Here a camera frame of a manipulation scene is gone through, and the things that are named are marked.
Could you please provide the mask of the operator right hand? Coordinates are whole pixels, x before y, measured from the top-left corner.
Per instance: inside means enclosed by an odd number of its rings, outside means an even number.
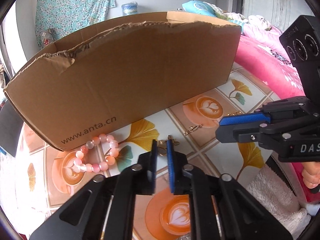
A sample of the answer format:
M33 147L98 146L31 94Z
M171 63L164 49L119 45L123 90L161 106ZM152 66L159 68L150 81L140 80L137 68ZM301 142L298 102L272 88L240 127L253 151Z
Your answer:
M319 185L319 172L320 172L320 163L319 162L307 162L302 163L302 177L304 184L309 189L314 189Z

